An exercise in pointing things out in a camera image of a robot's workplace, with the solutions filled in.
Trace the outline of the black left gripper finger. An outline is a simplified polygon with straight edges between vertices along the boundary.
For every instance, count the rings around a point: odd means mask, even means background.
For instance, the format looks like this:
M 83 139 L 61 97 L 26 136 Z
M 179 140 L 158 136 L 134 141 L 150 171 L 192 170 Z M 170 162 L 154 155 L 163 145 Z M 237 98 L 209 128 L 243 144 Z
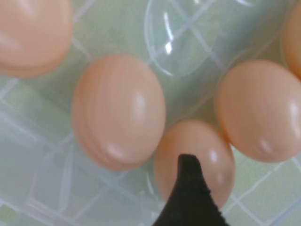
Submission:
M 199 160 L 192 154 L 178 157 L 177 178 L 155 226 L 225 226 L 226 220 L 214 203 L 202 174 Z

